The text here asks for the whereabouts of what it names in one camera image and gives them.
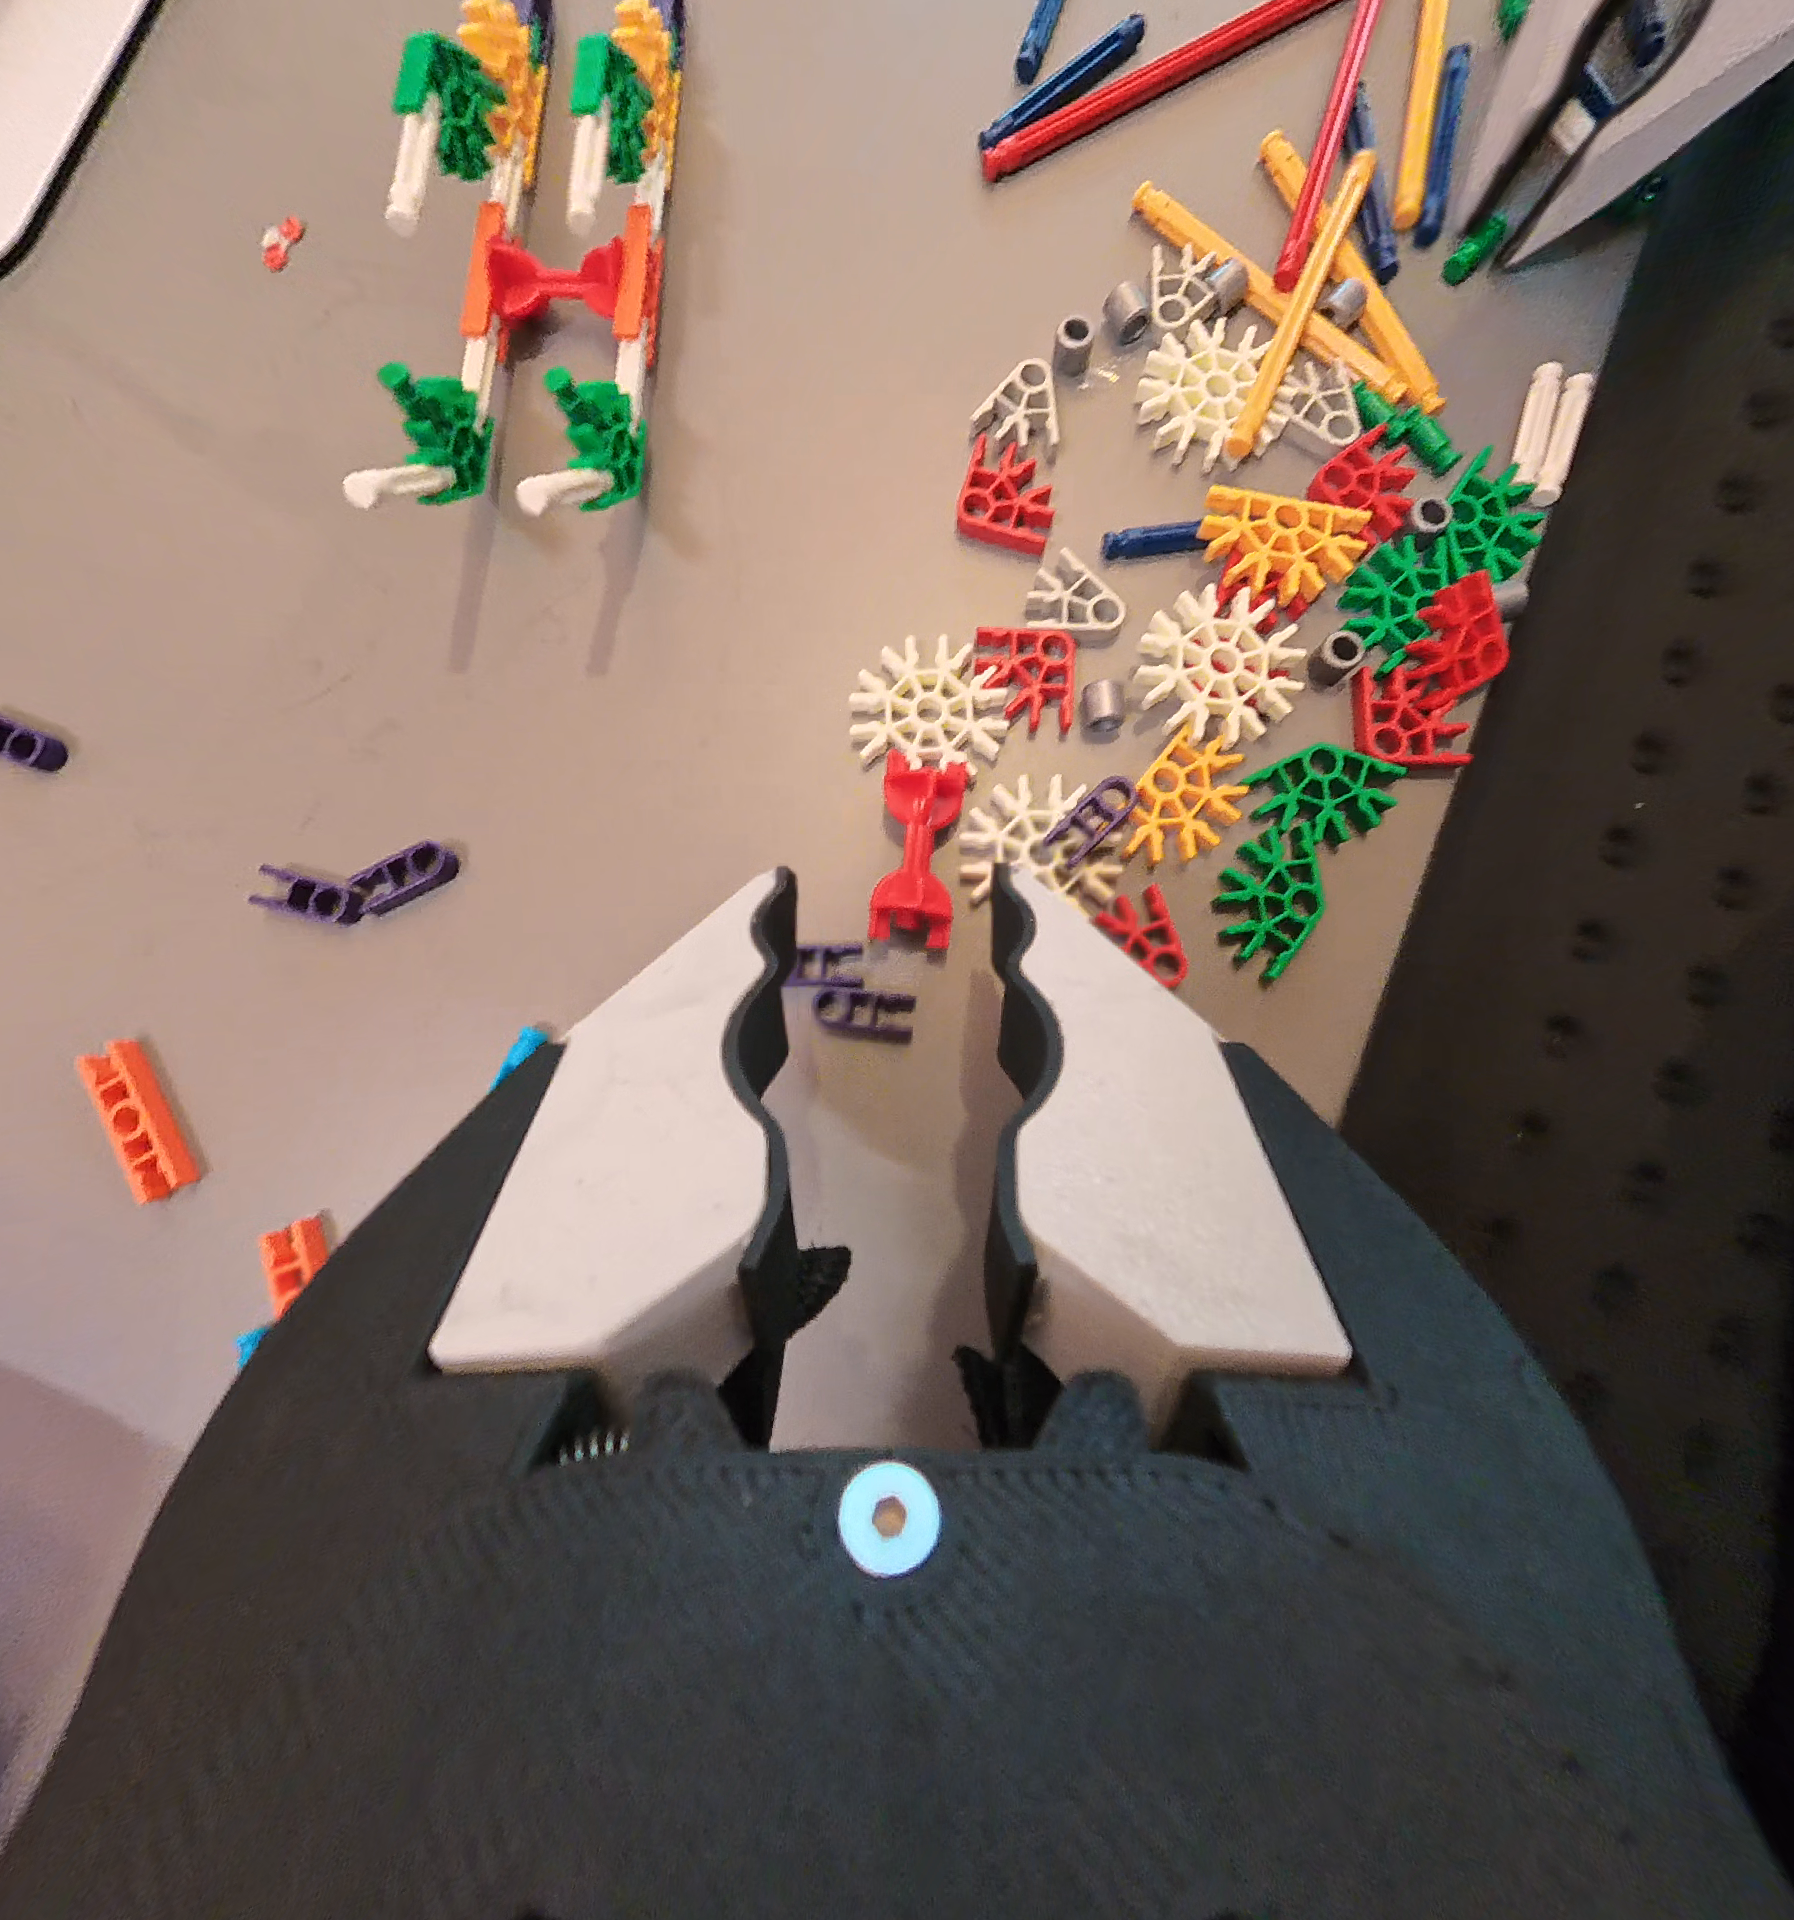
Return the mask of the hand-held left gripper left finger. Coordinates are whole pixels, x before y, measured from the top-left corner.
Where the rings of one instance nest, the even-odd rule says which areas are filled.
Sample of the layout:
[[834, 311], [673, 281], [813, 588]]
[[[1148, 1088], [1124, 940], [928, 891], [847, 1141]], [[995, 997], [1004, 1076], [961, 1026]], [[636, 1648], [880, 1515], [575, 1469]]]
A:
[[794, 961], [774, 867], [573, 1026], [430, 1339], [440, 1371], [722, 1380], [789, 1342], [789, 1159], [764, 1095]]

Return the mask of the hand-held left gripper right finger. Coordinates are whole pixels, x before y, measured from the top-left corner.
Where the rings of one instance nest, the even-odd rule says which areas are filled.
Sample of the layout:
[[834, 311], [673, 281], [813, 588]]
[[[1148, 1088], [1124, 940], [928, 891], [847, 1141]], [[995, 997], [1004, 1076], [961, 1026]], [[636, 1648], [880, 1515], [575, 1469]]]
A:
[[1121, 1374], [1336, 1380], [1354, 1344], [1221, 1037], [1025, 867], [992, 867], [998, 1129], [987, 1322], [1011, 1396]]

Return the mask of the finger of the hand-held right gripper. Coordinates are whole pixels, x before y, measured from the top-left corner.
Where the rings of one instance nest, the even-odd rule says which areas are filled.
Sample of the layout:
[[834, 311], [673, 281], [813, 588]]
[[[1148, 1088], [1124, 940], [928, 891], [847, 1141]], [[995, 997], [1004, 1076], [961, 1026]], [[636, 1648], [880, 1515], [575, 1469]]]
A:
[[1458, 233], [1503, 224], [1495, 262], [1533, 245], [1534, 218], [1582, 156], [1595, 116], [1580, 104], [1600, 4], [1533, 4], [1500, 60], [1494, 93], [1470, 135], [1458, 184]]
[[1600, 4], [1580, 104], [1582, 156], [1534, 218], [1515, 272], [1562, 241], [1794, 63], [1794, 4]]

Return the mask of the toy rail assembly with spool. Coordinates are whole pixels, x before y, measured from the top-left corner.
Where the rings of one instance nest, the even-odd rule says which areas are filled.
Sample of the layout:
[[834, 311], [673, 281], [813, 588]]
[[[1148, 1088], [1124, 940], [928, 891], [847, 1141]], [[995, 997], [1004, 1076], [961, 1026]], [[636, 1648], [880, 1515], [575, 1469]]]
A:
[[615, 375], [545, 375], [573, 456], [558, 470], [521, 476], [515, 503], [534, 520], [564, 508], [600, 512], [643, 490], [643, 372], [657, 359], [663, 305], [663, 207], [679, 49], [668, 11], [651, 4], [619, 4], [615, 31], [579, 40], [566, 226], [591, 230], [606, 184], [631, 189], [624, 230], [584, 253], [579, 268], [551, 268], [525, 248], [551, 66], [548, 4], [463, 4], [452, 32], [405, 40], [393, 90], [399, 156], [385, 224], [412, 235], [439, 175], [478, 184], [479, 202], [457, 321], [463, 371], [378, 371], [408, 451], [391, 469], [359, 469], [344, 479], [344, 496], [359, 509], [393, 497], [439, 508], [490, 490], [497, 372], [509, 336], [558, 305], [584, 305], [610, 326]]

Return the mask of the red toy rod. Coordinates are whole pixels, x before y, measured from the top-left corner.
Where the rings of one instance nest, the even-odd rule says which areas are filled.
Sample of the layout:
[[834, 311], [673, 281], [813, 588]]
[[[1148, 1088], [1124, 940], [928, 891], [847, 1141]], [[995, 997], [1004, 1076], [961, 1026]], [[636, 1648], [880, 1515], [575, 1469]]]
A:
[[1281, 295], [1293, 295], [1299, 274], [1312, 257], [1327, 181], [1332, 175], [1336, 156], [1340, 151], [1340, 135], [1349, 119], [1354, 93], [1361, 78], [1369, 44], [1373, 40], [1384, 7], [1387, 4], [1376, 0], [1357, 4], [1354, 20], [1348, 28], [1318, 141], [1312, 142], [1312, 160], [1293, 199], [1291, 226], [1272, 268], [1272, 284]]
[[1008, 132], [984, 148], [980, 175], [987, 181], [1011, 180], [1330, 10], [1336, 4], [1259, 4], [1205, 37], [1084, 90], [1077, 101], [1051, 108], [1025, 132]]

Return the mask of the green toy connector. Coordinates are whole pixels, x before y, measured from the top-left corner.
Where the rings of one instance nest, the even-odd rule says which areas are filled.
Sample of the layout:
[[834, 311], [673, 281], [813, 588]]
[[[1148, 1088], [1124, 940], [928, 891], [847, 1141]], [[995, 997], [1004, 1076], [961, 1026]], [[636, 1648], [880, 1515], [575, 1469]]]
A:
[[1390, 540], [1345, 578], [1339, 625], [1370, 649], [1373, 678], [1391, 675], [1412, 643], [1431, 637], [1424, 605], [1454, 578], [1451, 533]]
[[1345, 843], [1384, 825], [1403, 776], [1406, 767], [1387, 757], [1320, 743], [1272, 760], [1248, 782], [1248, 816], [1279, 833], [1306, 833], [1312, 843]]
[[1534, 482], [1521, 479], [1515, 464], [1488, 470], [1491, 458], [1488, 445], [1445, 496], [1449, 521], [1437, 540], [1445, 584], [1475, 572], [1494, 584], [1512, 582], [1545, 537], [1546, 512], [1530, 508]]
[[1275, 983], [1327, 910], [1318, 830], [1296, 822], [1241, 843], [1211, 910], [1226, 922], [1218, 940], [1235, 949], [1235, 967], [1262, 964], [1262, 983]]

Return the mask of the orange toy connector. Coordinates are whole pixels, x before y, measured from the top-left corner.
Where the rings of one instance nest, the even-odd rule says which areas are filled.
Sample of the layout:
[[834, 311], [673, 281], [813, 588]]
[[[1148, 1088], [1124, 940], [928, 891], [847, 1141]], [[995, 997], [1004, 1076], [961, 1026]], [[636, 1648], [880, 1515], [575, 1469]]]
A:
[[268, 1289], [268, 1317], [278, 1322], [330, 1257], [326, 1214], [296, 1216], [259, 1234], [259, 1268]]
[[77, 1056], [75, 1070], [138, 1205], [168, 1201], [204, 1177], [141, 1040], [120, 1037]]

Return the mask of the white snowflake toy connector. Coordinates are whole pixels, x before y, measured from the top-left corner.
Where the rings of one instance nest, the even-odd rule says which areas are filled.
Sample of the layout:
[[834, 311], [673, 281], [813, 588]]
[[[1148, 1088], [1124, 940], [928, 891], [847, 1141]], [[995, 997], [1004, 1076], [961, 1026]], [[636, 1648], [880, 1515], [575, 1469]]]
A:
[[1183, 591], [1138, 637], [1142, 707], [1169, 703], [1172, 733], [1221, 754], [1238, 752], [1291, 719], [1306, 669], [1296, 634], [1299, 625], [1272, 596], [1217, 584]]
[[975, 804], [961, 833], [961, 882], [969, 903], [980, 907], [992, 894], [995, 867], [1028, 870], [1056, 894], [1077, 901], [1083, 910], [1099, 910], [1114, 894], [1114, 862], [1089, 856], [1071, 865], [1071, 836], [1051, 833], [1084, 798], [1084, 785], [1065, 785], [1060, 776], [1048, 782], [1048, 794], [1037, 798], [1028, 776], [1017, 785], [995, 785], [987, 804]]
[[1154, 426], [1154, 448], [1169, 451], [1181, 464], [1193, 445], [1200, 445], [1200, 470], [1238, 464], [1226, 448], [1259, 384], [1264, 354], [1266, 336], [1259, 321], [1242, 329], [1190, 321], [1163, 335], [1138, 375], [1138, 420]]
[[1008, 688], [975, 669], [975, 643], [952, 646], [935, 637], [931, 658], [908, 634], [904, 646], [883, 646], [880, 669], [858, 675], [850, 694], [853, 746], [865, 764], [904, 754], [920, 767], [992, 764], [1011, 719]]

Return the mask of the yellow toy connector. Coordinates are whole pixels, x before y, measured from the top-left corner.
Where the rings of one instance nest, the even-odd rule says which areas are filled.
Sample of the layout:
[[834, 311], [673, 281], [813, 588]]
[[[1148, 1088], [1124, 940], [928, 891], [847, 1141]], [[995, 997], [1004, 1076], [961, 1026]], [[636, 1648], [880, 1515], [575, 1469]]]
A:
[[1247, 785], [1230, 782], [1229, 772], [1242, 757], [1217, 740], [1197, 743], [1183, 725], [1138, 779], [1121, 862], [1129, 865], [1142, 856], [1159, 867], [1165, 856], [1196, 862], [1200, 854], [1218, 849], [1221, 830], [1241, 819]]
[[1312, 605], [1370, 549], [1366, 509], [1238, 485], [1211, 485], [1197, 540], [1208, 563], [1281, 608]]

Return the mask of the joined purple toy connectors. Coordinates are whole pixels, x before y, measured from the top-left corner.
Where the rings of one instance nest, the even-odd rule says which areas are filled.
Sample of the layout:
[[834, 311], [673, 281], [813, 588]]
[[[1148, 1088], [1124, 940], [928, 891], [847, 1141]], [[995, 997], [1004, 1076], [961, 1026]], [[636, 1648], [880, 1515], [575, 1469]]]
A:
[[452, 846], [423, 839], [344, 879], [263, 865], [259, 877], [268, 891], [257, 891], [247, 901], [308, 924], [353, 928], [367, 919], [387, 919], [435, 894], [460, 870], [463, 862]]

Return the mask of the red toy spool piece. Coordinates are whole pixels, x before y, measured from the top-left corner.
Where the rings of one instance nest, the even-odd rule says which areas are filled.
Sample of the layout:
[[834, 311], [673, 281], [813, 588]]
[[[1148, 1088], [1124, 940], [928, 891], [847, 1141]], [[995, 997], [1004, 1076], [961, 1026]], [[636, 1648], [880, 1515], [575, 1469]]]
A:
[[899, 749], [886, 752], [886, 810], [904, 830], [899, 865], [880, 877], [868, 898], [868, 933], [925, 940], [928, 950], [952, 941], [953, 901], [932, 873], [935, 840], [958, 825], [969, 794], [965, 764], [925, 764]]

